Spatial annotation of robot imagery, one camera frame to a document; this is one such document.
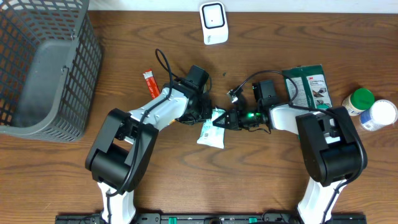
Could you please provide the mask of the green white package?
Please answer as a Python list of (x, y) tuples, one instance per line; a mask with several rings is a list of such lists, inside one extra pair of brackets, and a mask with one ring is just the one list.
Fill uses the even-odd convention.
[(296, 92), (294, 84), (288, 78), (284, 78), (289, 99), (294, 98), (292, 100), (294, 105), (321, 110), (333, 107), (321, 64), (295, 67), (283, 70), (282, 73), (290, 77), (297, 86), (298, 93), (294, 97)]

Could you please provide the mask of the green lid jar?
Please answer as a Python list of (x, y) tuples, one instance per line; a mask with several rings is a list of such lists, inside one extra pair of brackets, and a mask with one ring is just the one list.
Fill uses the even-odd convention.
[(375, 97), (370, 90), (359, 88), (343, 100), (342, 106), (347, 109), (350, 116), (357, 116), (370, 109), (374, 102)]

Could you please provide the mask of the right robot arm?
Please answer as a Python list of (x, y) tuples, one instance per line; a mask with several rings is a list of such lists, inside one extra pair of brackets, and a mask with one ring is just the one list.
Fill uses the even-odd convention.
[(281, 104), (271, 80), (252, 86), (257, 107), (240, 105), (242, 89), (228, 95), (237, 106), (219, 115), (213, 125), (234, 131), (258, 131), (260, 125), (299, 137), (305, 168), (310, 176), (297, 205), (299, 223), (329, 223), (341, 191), (366, 168), (367, 155), (358, 133), (342, 106), (325, 110)]

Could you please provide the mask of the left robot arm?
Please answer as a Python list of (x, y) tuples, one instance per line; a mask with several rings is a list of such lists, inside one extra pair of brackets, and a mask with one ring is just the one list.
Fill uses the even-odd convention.
[(149, 165), (156, 139), (173, 121), (194, 125), (211, 118), (205, 88), (208, 72), (192, 66), (185, 78), (164, 85), (160, 95), (128, 112), (111, 110), (87, 155), (85, 167), (98, 183), (104, 223), (131, 223), (136, 215), (134, 189)]

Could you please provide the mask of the white jar blue label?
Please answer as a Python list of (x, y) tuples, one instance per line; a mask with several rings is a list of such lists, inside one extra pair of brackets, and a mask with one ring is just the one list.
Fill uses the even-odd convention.
[(388, 100), (377, 100), (360, 114), (360, 123), (367, 131), (377, 131), (397, 121), (397, 108)]

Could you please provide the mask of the red white small packet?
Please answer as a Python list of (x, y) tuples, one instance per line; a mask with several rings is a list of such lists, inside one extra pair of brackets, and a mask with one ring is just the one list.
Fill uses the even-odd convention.
[(147, 83), (147, 87), (150, 91), (150, 95), (151, 95), (152, 99), (157, 98), (160, 95), (160, 91), (159, 91), (159, 87), (156, 83), (156, 80), (153, 76), (152, 70), (151, 69), (146, 70), (143, 73), (143, 76)]

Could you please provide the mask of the pale green wipes packet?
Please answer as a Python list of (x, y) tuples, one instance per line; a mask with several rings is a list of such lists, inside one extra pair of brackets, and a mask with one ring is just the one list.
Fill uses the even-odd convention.
[(216, 147), (219, 149), (224, 148), (224, 128), (219, 128), (213, 125), (213, 121), (221, 116), (224, 112), (225, 110), (219, 108), (212, 110), (211, 118), (207, 119), (203, 123), (197, 144)]

